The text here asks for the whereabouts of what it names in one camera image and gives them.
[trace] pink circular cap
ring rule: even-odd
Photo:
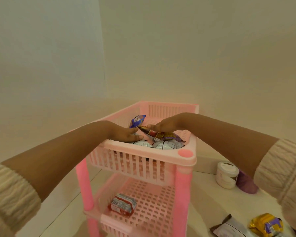
[[[179,150],[178,154],[180,156],[186,157],[186,158],[192,157],[194,155],[194,153],[190,150]]]

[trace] white lid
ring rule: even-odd
[[[222,161],[218,163],[218,169],[222,172],[228,174],[229,176],[235,177],[239,175],[239,169],[234,164],[226,161]]]

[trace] blue snack packet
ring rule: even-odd
[[[146,115],[136,116],[130,122],[129,128],[136,128],[136,127],[140,126],[144,122],[145,117],[146,117]]]

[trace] person's left hand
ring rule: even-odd
[[[109,122],[109,139],[121,142],[135,142],[143,139],[142,135],[134,135],[138,128],[124,128],[120,125]]]

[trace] top basket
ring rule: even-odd
[[[143,125],[147,125],[156,124],[182,112],[198,113],[198,105],[141,101],[98,121],[108,120],[128,127],[135,116],[146,115]],[[106,140],[94,149],[89,157],[96,167],[153,184],[173,185],[176,165],[192,167],[196,164],[196,137],[187,130],[176,131],[176,134],[186,141],[185,147],[159,150]]]

